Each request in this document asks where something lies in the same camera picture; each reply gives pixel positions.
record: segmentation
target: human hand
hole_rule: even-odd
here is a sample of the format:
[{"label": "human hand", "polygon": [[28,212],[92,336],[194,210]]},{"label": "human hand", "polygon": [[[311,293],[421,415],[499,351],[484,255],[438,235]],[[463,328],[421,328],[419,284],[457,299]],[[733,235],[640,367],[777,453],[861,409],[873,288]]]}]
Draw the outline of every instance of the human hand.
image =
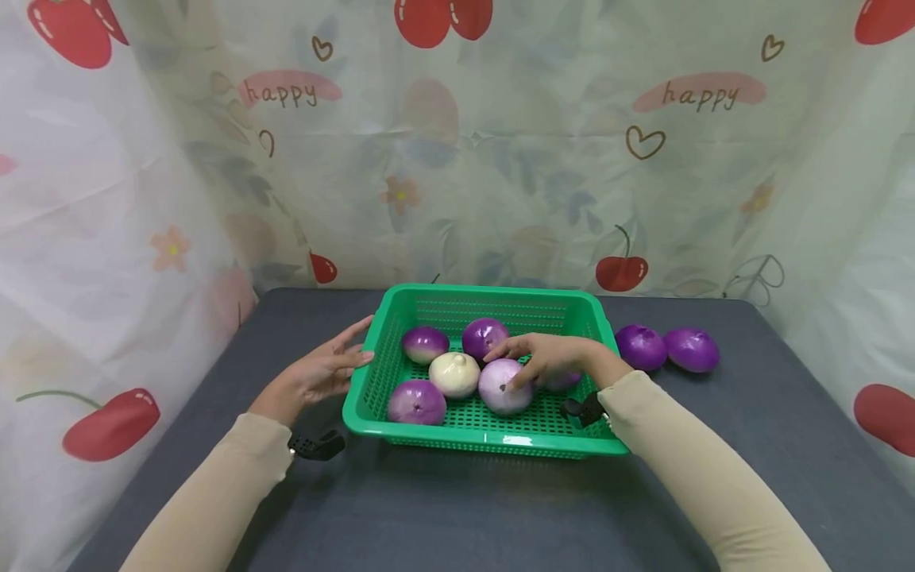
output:
[{"label": "human hand", "polygon": [[525,355],[531,359],[512,378],[511,387],[523,387],[553,372],[585,371],[598,389],[604,389],[632,371],[616,353],[597,341],[537,333],[508,338],[486,354],[483,361],[501,357],[517,360]]},{"label": "human hand", "polygon": [[345,394],[353,371],[374,358],[374,352],[362,351],[362,344],[350,346],[373,318],[361,319],[289,365],[264,388],[248,412],[292,426],[305,407]]}]

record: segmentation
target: green plastic basket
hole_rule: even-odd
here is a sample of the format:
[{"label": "green plastic basket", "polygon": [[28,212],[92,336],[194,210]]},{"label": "green plastic basket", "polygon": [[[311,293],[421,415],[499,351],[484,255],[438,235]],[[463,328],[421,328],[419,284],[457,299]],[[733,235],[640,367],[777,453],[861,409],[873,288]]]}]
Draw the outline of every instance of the green plastic basket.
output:
[{"label": "green plastic basket", "polygon": [[540,391],[524,412],[500,417],[478,395],[448,401],[442,426],[387,421],[394,388],[409,379],[428,379],[428,368],[410,362],[401,337],[410,328],[433,326],[461,351],[461,333],[474,319],[500,320],[512,336],[536,331],[600,341],[619,353],[613,331],[597,298],[573,290],[488,286],[401,284],[387,291],[365,340],[375,359],[352,376],[343,420],[353,433],[382,437],[396,445],[512,453],[562,459],[629,453],[605,423],[574,428],[559,415],[567,398],[583,401],[595,391],[587,376],[568,394]]}]

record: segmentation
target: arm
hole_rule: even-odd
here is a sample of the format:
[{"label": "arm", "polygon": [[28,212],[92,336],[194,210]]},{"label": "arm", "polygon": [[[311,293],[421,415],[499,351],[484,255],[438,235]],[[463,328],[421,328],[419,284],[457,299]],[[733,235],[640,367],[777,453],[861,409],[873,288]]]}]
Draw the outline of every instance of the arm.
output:
[{"label": "arm", "polygon": [[258,504],[292,463],[291,432],[247,413],[156,516],[122,572],[225,570]]},{"label": "arm", "polygon": [[270,382],[162,508],[121,572],[220,572],[254,511],[292,463],[289,427],[305,407],[350,389],[373,354],[348,348],[372,316],[343,330]]},{"label": "arm", "polygon": [[598,399],[614,433],[658,476],[724,572],[829,570],[788,509],[734,449],[644,372],[622,379],[605,374],[619,367],[610,361],[597,356],[600,369],[592,379],[605,388]]}]

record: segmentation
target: cherry stem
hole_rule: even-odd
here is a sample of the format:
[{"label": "cherry stem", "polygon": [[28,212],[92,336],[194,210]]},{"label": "cherry stem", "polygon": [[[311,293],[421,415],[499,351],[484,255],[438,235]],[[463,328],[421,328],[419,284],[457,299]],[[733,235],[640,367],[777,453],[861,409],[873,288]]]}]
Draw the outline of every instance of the cherry stem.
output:
[{"label": "cherry stem", "polygon": [[619,229],[619,231],[623,233],[623,236],[626,237],[626,253],[623,254],[623,258],[629,258],[629,249],[631,246],[631,242],[629,240],[629,233],[626,232],[625,229],[623,229],[623,227],[619,226],[618,224],[614,224],[613,226],[617,227]]},{"label": "cherry stem", "polygon": [[31,399],[32,397],[42,397],[44,395],[59,395],[61,397],[72,397],[73,399],[75,399],[77,401],[82,401],[83,403],[85,403],[86,405],[88,405],[89,407],[91,407],[93,409],[102,409],[101,405],[95,403],[89,397],[83,397],[80,394],[75,394],[74,392],[65,392],[65,391],[61,391],[59,389],[48,389],[46,391],[33,392],[31,394],[20,395],[16,398],[16,402],[18,403],[20,401],[26,401],[27,399]]}]

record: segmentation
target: basket rim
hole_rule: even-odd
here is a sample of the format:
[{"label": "basket rim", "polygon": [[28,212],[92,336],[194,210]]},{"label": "basket rim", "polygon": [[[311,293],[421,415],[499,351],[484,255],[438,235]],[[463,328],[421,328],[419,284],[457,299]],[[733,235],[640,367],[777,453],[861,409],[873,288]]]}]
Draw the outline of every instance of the basket rim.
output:
[{"label": "basket rim", "polygon": [[[375,314],[369,331],[363,342],[364,351],[373,351],[378,344],[382,334],[384,321],[387,318],[388,311],[391,307],[393,297],[404,290],[425,291],[425,292],[480,292],[487,294],[525,294],[526,296],[539,296],[555,298],[557,295],[563,297],[577,297],[584,299],[592,307],[597,316],[597,333],[600,341],[604,345],[619,353],[613,331],[604,314],[604,308],[600,301],[592,294],[581,290],[555,290],[545,288],[516,288],[509,286],[462,286],[462,285],[443,285],[443,284],[399,284],[392,286],[384,293],[384,298]],[[536,433],[525,433],[519,431],[518,435],[507,435],[505,429],[499,431],[471,429],[464,427],[452,426],[416,426],[404,423],[394,423],[392,421],[379,421],[373,419],[364,419],[357,413],[358,402],[361,399],[362,391],[365,388],[366,381],[371,373],[372,364],[356,370],[351,379],[350,391],[343,404],[343,422],[346,426],[357,435],[367,437],[382,438],[400,438],[410,439],[417,443],[433,443],[437,441],[446,441],[470,446],[485,446],[495,448],[529,448],[531,451],[555,451],[562,453],[577,453],[583,456],[587,455],[625,455],[628,454],[629,448],[619,440],[614,438],[597,438],[597,437],[570,437],[565,435],[544,435]]]}]

